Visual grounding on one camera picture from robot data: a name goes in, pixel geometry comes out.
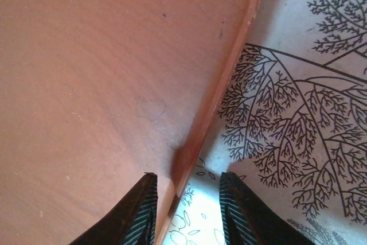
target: wooden surface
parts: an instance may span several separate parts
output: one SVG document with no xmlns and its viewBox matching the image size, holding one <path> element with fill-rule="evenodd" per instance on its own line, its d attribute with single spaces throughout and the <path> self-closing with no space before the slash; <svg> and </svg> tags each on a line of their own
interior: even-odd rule
<svg viewBox="0 0 367 245">
<path fill-rule="evenodd" d="M 161 240 L 257 2 L 0 0 L 0 243 L 67 244 L 144 172 Z"/>
</svg>

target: printed tree illustration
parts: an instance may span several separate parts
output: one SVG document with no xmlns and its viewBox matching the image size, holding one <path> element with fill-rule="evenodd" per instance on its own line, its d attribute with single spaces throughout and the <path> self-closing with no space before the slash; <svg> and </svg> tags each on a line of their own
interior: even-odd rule
<svg viewBox="0 0 367 245">
<path fill-rule="evenodd" d="M 312 228 L 298 223 L 293 219 L 287 219 L 287 221 L 316 245 L 348 245 L 345 239 L 337 232 L 332 231 L 330 234 L 327 229 L 313 219 L 307 218 L 307 221 L 311 224 Z"/>
<path fill-rule="evenodd" d="M 307 217 L 336 197 L 345 217 L 367 224 L 367 89 L 336 78 L 348 85 L 338 91 L 320 79 L 295 81 L 272 51 L 247 46 L 219 110 L 222 137 L 263 184 L 293 187 Z"/>
<path fill-rule="evenodd" d="M 317 25 L 325 36 L 316 40 L 313 49 L 332 54 L 354 49 L 367 57 L 365 50 L 358 51 L 367 44 L 367 0 L 313 0 L 308 6 L 313 14 L 323 16 Z"/>
</svg>

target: wood grain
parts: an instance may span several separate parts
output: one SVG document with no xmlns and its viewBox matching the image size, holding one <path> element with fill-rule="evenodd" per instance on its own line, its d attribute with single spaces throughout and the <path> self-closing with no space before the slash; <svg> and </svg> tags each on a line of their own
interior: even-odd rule
<svg viewBox="0 0 367 245">
<path fill-rule="evenodd" d="M 158 175 L 158 243 L 258 0 L 0 0 L 0 243 L 67 244 Z"/>
</svg>

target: floor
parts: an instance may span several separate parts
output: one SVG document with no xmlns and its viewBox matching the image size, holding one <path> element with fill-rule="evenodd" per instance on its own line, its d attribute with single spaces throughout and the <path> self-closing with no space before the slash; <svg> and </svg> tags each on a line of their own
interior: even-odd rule
<svg viewBox="0 0 367 245">
<path fill-rule="evenodd" d="M 225 244 L 233 171 L 317 245 L 367 230 L 367 0 L 262 0 L 164 245 Z"/>
</svg>

